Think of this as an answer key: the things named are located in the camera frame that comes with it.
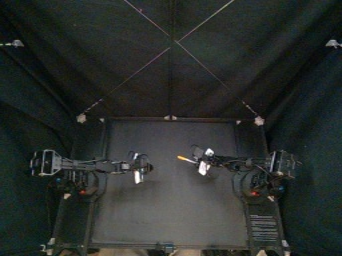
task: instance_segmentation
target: black fabric enclosure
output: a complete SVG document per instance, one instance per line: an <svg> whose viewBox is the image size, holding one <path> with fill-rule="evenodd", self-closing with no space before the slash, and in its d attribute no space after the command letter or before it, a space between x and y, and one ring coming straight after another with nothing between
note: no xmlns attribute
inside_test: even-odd
<svg viewBox="0 0 342 256"><path fill-rule="evenodd" d="M15 39L23 47L3 45ZM303 162L280 200L292 251L340 255L342 48L329 39L342 43L340 0L0 1L0 255L37 255L50 237L58 199L27 163L45 148L77 155L90 136L80 114L260 116L268 150Z"/></svg>

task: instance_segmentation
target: black fabric wall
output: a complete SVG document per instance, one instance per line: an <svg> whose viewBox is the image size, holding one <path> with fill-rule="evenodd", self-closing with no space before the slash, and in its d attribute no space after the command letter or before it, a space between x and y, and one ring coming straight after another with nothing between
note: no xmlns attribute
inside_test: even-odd
<svg viewBox="0 0 342 256"><path fill-rule="evenodd" d="M328 50L296 79L267 133L271 149L285 149L303 162L281 201L287 239L303 256L342 255L340 70L342 51Z"/></svg>
<svg viewBox="0 0 342 256"><path fill-rule="evenodd" d="M50 92L10 52L0 51L0 255L37 255L29 251L48 241L49 180L25 171L33 151L52 148L68 155L70 133L72 121Z"/></svg>

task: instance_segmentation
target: black fabric ceiling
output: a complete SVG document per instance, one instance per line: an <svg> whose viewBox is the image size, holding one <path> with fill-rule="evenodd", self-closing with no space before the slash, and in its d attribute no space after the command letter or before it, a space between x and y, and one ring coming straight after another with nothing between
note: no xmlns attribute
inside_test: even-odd
<svg viewBox="0 0 342 256"><path fill-rule="evenodd" d="M342 19L339 0L30 0L0 8L72 114L102 99L94 116L252 118L243 100L267 117Z"/></svg>

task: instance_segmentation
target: black mat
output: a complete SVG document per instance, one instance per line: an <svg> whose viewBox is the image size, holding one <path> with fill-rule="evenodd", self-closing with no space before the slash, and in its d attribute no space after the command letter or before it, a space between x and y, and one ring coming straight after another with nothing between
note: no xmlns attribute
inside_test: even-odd
<svg viewBox="0 0 342 256"><path fill-rule="evenodd" d="M154 166L142 184L130 174L109 176L100 199L92 242L182 246L245 246L243 207L231 190L231 173L198 175L176 159L190 156L190 145L216 154L236 155L229 123L114 121L108 141L109 159L126 159L129 150L146 153Z"/></svg>

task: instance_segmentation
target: cable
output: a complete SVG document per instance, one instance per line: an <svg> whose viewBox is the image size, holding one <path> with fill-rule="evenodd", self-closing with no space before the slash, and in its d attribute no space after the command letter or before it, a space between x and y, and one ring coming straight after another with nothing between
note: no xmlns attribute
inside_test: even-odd
<svg viewBox="0 0 342 256"><path fill-rule="evenodd" d="M169 50L169 47L165 48L145 64L141 68L138 68L137 71L133 72L133 74L124 79L124 81L116 86L113 87L113 89L97 100L94 101L94 103L86 108L84 109L84 111L80 113L80 115L84 115L85 113L88 113L90 111L90 109L98 105L98 103L101 103L104 101L104 99L158 59L158 57Z"/></svg>
<svg viewBox="0 0 342 256"><path fill-rule="evenodd" d="M272 175L267 172L267 170L264 168L261 168L257 164L252 164L256 168L259 168L271 178Z"/></svg>
<svg viewBox="0 0 342 256"><path fill-rule="evenodd" d="M142 14L142 11L141 10L138 10L133 5L132 5L132 3L129 2L129 1L126 1L126 0L122 0L133 9L134 9L134 11L150 22L150 24L166 35L166 36L169 36L168 35L168 33L162 30L162 28Z"/></svg>
<svg viewBox="0 0 342 256"><path fill-rule="evenodd" d="M213 12L213 14L210 14L209 15L209 17L177 40L178 42L182 40L182 39L185 39L196 30L197 30L197 28L198 27L201 27L201 25L204 24L204 23L206 23L208 22L208 20L210 19L210 18L213 18L221 11L223 11L223 9L225 9L225 7L228 7L228 5L233 2L235 0L231 0L227 4L224 4L223 5L223 7L216 11L216 12Z"/></svg>
<svg viewBox="0 0 342 256"><path fill-rule="evenodd" d="M178 45L178 47L185 51L185 53L190 56L190 58L197 62L197 64L201 66L201 68L205 69L205 71L210 74L210 76L217 80L217 82L221 84L221 86L229 90L228 86L225 85L225 83L219 79L219 77L212 73L212 71L205 67L205 65L198 61L198 59L193 56L193 54L185 49L185 47L178 43L178 41L174 41L174 43ZM233 96L235 99L237 99L241 104L244 105L244 107L251 111L251 113L255 115L255 116L259 116L257 112L251 108L251 106L245 103L245 101L237 97L237 96Z"/></svg>

